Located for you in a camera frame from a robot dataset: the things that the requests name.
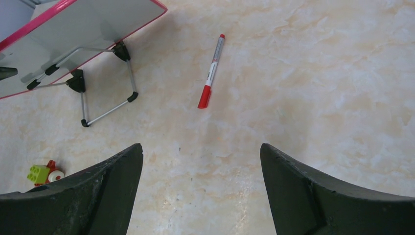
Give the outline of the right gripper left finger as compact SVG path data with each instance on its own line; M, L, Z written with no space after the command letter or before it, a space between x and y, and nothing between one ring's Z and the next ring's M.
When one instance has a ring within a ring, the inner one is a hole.
M124 235L140 175L135 143L114 156L27 192L0 197L3 235Z

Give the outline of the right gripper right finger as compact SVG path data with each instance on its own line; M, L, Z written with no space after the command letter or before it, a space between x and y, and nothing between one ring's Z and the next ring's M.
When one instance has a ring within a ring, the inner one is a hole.
M264 183L279 235L412 235L415 200L363 188L314 169L268 143Z

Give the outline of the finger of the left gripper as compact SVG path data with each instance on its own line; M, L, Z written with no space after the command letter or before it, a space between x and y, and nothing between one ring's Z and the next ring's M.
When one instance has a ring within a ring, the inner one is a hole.
M0 67L0 80L4 80L18 74L17 68Z

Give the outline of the pink framed whiteboard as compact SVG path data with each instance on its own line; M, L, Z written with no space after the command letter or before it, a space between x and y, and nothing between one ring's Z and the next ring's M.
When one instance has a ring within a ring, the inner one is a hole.
M18 69L17 75L0 81L3 98L28 92L29 83L74 49L110 49L167 12L157 0L59 0L34 16L42 5L47 1L0 3L0 66ZM41 85L54 83L99 54L76 53Z

